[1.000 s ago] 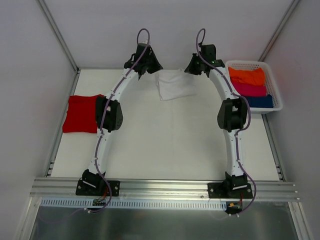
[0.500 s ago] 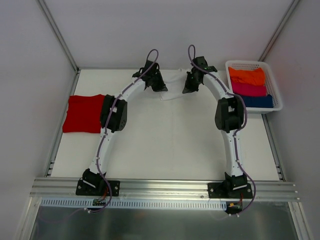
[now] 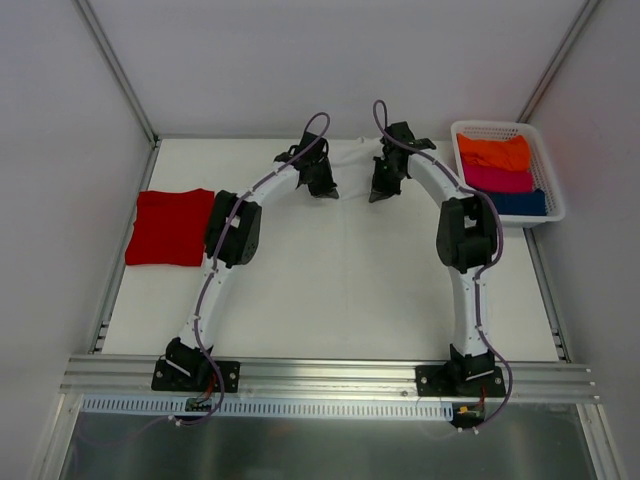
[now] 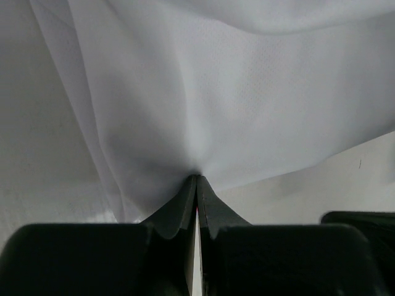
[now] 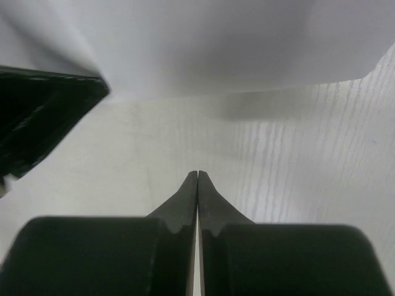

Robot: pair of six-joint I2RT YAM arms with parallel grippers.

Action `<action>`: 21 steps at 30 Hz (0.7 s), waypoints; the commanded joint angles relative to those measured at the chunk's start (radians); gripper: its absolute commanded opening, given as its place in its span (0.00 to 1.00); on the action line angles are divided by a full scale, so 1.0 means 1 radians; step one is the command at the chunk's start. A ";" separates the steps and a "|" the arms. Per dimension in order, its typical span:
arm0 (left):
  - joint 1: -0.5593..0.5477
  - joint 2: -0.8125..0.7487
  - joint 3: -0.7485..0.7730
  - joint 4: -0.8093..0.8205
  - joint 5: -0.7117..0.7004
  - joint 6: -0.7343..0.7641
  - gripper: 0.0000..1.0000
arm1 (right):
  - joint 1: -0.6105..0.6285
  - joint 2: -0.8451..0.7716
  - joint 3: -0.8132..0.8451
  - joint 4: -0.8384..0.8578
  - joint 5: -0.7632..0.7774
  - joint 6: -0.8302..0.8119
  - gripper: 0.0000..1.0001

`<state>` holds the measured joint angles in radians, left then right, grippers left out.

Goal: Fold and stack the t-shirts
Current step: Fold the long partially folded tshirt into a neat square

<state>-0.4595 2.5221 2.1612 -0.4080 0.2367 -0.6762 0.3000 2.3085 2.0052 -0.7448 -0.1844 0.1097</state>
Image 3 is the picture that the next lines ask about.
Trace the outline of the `white t shirt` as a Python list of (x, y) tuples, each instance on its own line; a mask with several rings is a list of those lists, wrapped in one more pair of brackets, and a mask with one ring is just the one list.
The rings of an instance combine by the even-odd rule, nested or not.
[(377, 138), (330, 140), (328, 159), (341, 200), (368, 197), (374, 173), (374, 158), (382, 154)]

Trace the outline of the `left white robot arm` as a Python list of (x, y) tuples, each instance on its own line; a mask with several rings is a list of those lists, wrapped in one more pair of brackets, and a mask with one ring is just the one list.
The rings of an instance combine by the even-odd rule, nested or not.
[(337, 199), (328, 154), (326, 138), (306, 131), (245, 192), (216, 194), (204, 236), (200, 291), (184, 327), (166, 347), (157, 379), (192, 391), (220, 381), (212, 365), (217, 325), (231, 281), (257, 253), (263, 208), (301, 186), (314, 198)]

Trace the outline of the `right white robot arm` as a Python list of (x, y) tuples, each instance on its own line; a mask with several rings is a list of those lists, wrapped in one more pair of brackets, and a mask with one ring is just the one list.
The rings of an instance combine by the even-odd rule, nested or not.
[(417, 140), (405, 122), (383, 127), (382, 155), (374, 159), (369, 201), (401, 193), (414, 179), (440, 207), (436, 252), (448, 268), (453, 291), (454, 335), (449, 360), (415, 369), (421, 396), (501, 398), (506, 395), (496, 354), (487, 345), (487, 313), (482, 276), (501, 252), (501, 230), (488, 200), (460, 184), (452, 170), (426, 153), (435, 145)]

